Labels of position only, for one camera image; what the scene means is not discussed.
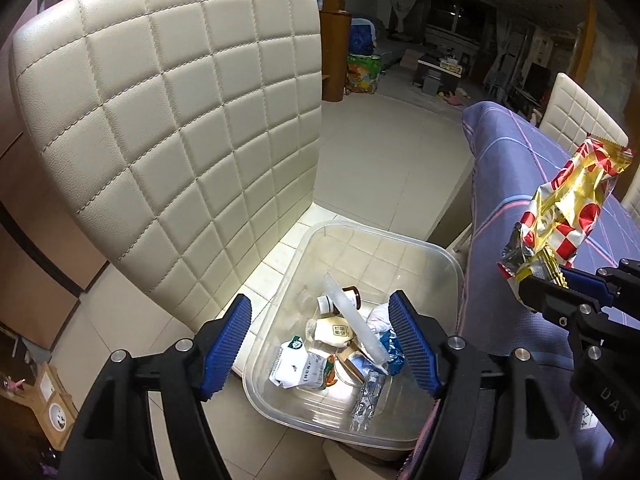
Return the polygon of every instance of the plaid tablecloth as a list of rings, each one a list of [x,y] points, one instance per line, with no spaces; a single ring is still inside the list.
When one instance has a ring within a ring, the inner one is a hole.
[[[495,265],[533,193],[556,176],[570,154],[521,117],[491,102],[467,108],[463,128],[476,161],[474,234],[459,332],[487,352],[529,349],[548,376],[548,386],[570,425],[584,477],[591,478],[611,439],[600,423],[580,428],[584,405],[569,388],[573,361],[566,332],[521,306]],[[610,196],[590,238],[578,248],[574,265],[595,272],[599,267],[617,266],[620,258],[640,259],[640,231]],[[640,327],[615,309],[609,309],[609,314],[617,322]]]

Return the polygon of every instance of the blue wrapper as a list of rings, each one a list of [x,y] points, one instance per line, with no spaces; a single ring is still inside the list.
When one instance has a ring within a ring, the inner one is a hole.
[[[391,356],[391,361],[386,364],[386,371],[389,372],[389,375],[399,374],[404,365],[404,354],[398,336],[393,329],[387,330],[380,336],[380,342]]]

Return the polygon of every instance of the colorful bag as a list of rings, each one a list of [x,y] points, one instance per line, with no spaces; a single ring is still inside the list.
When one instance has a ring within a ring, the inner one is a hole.
[[[375,93],[381,68],[382,58],[380,56],[349,54],[347,56],[347,79],[344,83],[346,93]]]

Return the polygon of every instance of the blue gripper pad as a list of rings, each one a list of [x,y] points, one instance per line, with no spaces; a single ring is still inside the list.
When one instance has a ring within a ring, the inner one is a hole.
[[[442,387],[437,374],[436,356],[422,335],[411,311],[415,313],[411,304],[405,304],[398,293],[394,292],[391,295],[389,321],[400,340],[404,357],[409,361],[418,386],[434,397]]]
[[[567,267],[562,267],[562,275],[571,290],[598,300],[600,306],[611,306],[613,303],[613,295],[609,292],[607,284],[595,276],[585,276]]]
[[[225,385],[240,346],[249,331],[249,325],[251,325],[251,300],[239,294],[229,307],[226,325],[205,358],[204,378],[200,385],[200,394],[203,398],[210,399]]]

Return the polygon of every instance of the white plastic tube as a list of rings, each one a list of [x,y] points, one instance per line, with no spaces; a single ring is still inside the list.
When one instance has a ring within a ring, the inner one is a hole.
[[[353,328],[353,331],[358,336],[358,341],[364,346],[373,362],[380,366],[391,361],[391,357],[385,347],[382,346],[378,337],[367,326],[367,323],[362,319],[362,316],[353,306],[353,303],[349,301],[349,298],[347,298],[347,295],[330,272],[324,277],[324,291],[351,328]]]

